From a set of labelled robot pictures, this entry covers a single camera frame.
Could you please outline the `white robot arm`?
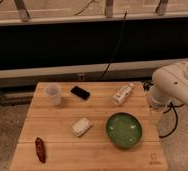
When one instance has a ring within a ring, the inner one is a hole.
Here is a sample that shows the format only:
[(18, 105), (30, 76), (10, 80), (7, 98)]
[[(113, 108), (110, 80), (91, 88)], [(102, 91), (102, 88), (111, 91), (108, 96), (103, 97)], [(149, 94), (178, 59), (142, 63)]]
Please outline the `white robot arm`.
[(153, 109), (167, 106), (172, 98), (188, 106), (188, 62), (176, 62), (155, 70), (153, 86), (147, 93), (149, 106)]

